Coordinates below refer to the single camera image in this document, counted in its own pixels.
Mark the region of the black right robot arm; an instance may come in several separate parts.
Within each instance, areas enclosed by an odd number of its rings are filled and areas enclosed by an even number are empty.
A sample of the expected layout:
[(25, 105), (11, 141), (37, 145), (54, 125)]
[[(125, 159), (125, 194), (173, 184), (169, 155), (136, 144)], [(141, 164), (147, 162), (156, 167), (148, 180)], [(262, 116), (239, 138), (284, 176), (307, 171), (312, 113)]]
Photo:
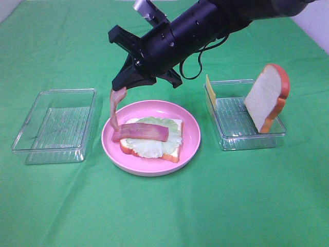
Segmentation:
[(174, 88), (182, 84), (183, 64), (194, 53), (212, 49), (211, 42), (223, 44), (233, 32), (252, 21), (295, 16), (309, 1), (198, 1), (175, 20), (151, 1), (135, 1), (134, 9), (152, 25), (138, 37), (116, 25), (108, 32), (111, 43), (127, 51), (126, 61), (112, 81), (112, 89), (153, 85), (157, 78)]

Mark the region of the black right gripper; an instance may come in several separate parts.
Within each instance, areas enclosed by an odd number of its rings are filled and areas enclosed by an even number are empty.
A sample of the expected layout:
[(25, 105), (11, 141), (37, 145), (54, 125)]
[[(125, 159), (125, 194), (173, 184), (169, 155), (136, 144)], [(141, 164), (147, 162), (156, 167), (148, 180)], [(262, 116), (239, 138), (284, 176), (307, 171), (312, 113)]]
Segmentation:
[(128, 52), (123, 67), (112, 80), (114, 91), (153, 85), (157, 77), (174, 88), (182, 85), (180, 75), (173, 69), (179, 57), (168, 24), (160, 24), (142, 38), (116, 25), (108, 32), (108, 39)]

